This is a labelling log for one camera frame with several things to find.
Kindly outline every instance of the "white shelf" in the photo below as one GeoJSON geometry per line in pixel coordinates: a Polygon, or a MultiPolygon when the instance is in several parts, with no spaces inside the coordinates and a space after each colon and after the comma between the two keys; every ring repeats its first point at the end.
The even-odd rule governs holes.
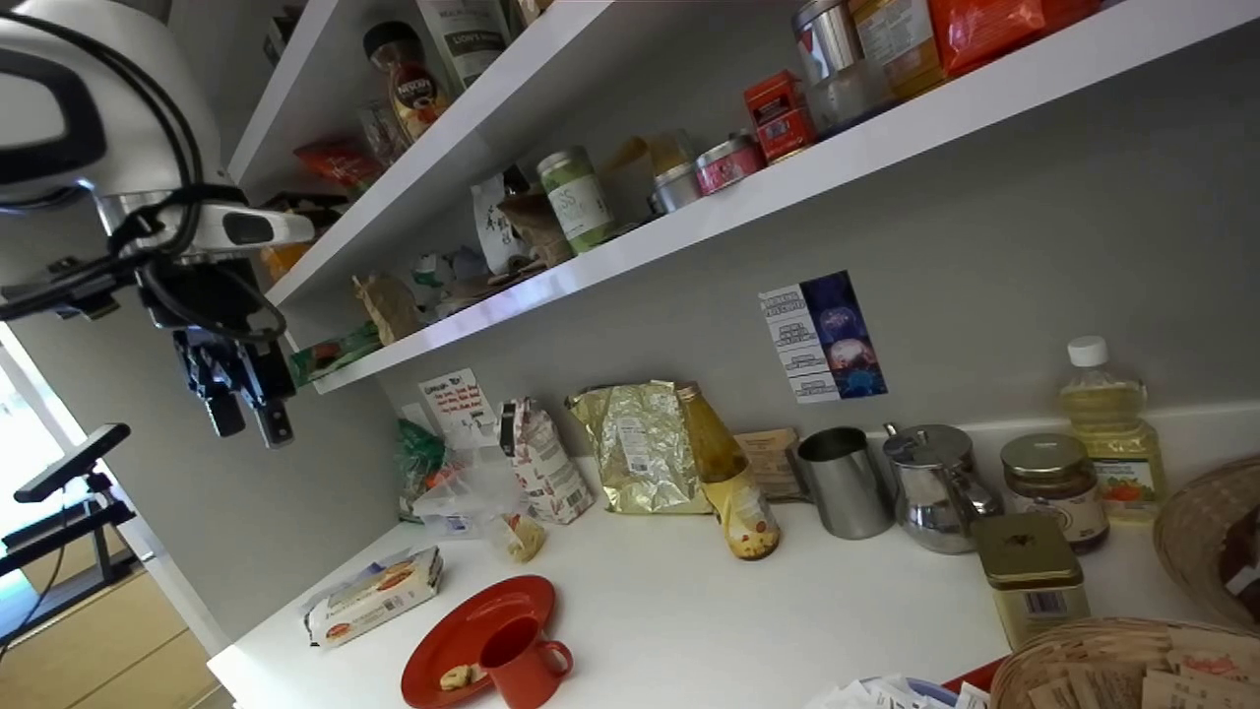
{"type": "Polygon", "coordinates": [[[250,181],[253,170],[260,166],[265,147],[285,128],[285,107],[294,99],[294,86],[319,72],[314,53],[319,53],[336,17],[340,17],[340,0],[313,0],[307,2],[299,26],[290,31],[290,38],[267,80],[260,107],[253,109],[253,116],[231,148],[231,160],[227,160],[231,181],[250,181]]]}
{"type": "Polygon", "coordinates": [[[471,181],[503,170],[555,114],[697,7],[701,0],[555,2],[319,236],[267,300],[286,303],[313,284],[347,281],[370,263],[374,249],[425,225],[471,181]]]}
{"type": "Polygon", "coordinates": [[[954,80],[897,109],[886,109],[830,141],[799,148],[746,183],[697,202],[680,212],[649,219],[605,249],[566,260],[536,281],[524,281],[452,320],[441,320],[402,341],[390,341],[347,370],[319,380],[323,393],[374,379],[390,365],[452,345],[508,320],[617,281],[633,266],[656,263],[692,245],[715,240],[742,225],[764,219],[805,206],[838,183],[862,181],[880,170],[961,141],[986,124],[1049,107],[1065,94],[1087,90],[1101,80],[1153,61],[1168,49],[1195,47],[1208,36],[1240,26],[1260,17],[1260,0],[1126,0],[1042,43],[954,80]]]}

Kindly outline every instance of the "plate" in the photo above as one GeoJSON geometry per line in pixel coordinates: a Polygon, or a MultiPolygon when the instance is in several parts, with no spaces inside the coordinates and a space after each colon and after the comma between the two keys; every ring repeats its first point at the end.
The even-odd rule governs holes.
{"type": "Polygon", "coordinates": [[[456,664],[478,664],[488,634],[498,634],[503,621],[517,621],[517,619],[536,619],[538,625],[553,625],[555,586],[544,575],[517,575],[517,577],[491,584],[481,594],[465,600],[456,610],[448,610],[402,670],[404,706],[452,709],[462,701],[481,697],[491,686],[488,678],[441,694],[441,672],[456,664]]]}

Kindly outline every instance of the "plastic bottle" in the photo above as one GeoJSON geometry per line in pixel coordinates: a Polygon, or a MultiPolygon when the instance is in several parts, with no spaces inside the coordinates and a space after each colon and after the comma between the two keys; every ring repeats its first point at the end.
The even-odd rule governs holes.
{"type": "Polygon", "coordinates": [[[1105,361],[1105,340],[1084,336],[1066,341],[1070,379],[1061,408],[1087,445],[1111,519],[1153,519],[1164,496],[1164,460],[1158,432],[1141,420],[1145,384],[1105,361]]]}

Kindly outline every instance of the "white countertop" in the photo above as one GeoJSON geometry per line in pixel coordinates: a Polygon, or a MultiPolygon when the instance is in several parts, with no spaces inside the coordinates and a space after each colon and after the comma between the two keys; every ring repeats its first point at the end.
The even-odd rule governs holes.
{"type": "MultiPolygon", "coordinates": [[[[508,575],[558,586],[555,638],[576,649],[576,678],[553,706],[570,709],[790,709],[862,672],[946,682],[1009,655],[975,554],[920,550],[902,526],[835,538],[806,502],[781,502],[775,519],[785,548],[759,563],[736,563],[708,514],[588,512],[553,526],[529,565],[481,538],[441,538],[448,584],[425,607],[341,649],[313,649],[294,600],[209,664],[244,709],[394,709],[425,630],[508,575]]],[[[418,526],[394,526],[328,577],[421,543],[418,526]]],[[[1095,614],[1201,619],[1149,530],[1114,526],[1084,565],[1095,614]]]]}

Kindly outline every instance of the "wicker basket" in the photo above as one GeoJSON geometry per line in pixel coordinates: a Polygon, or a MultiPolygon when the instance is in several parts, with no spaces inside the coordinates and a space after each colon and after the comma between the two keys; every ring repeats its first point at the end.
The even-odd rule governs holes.
{"type": "Polygon", "coordinates": [[[1164,709],[1201,694],[1195,682],[1208,682],[1208,706],[1260,706],[1260,638],[1141,619],[1066,621],[995,670],[994,709],[1164,709]]]}
{"type": "Polygon", "coordinates": [[[1153,548],[1164,572],[1204,607],[1213,619],[1260,630],[1254,614],[1226,590],[1216,563],[1229,526],[1260,506],[1260,458],[1234,460],[1176,487],[1158,523],[1153,548]]]}

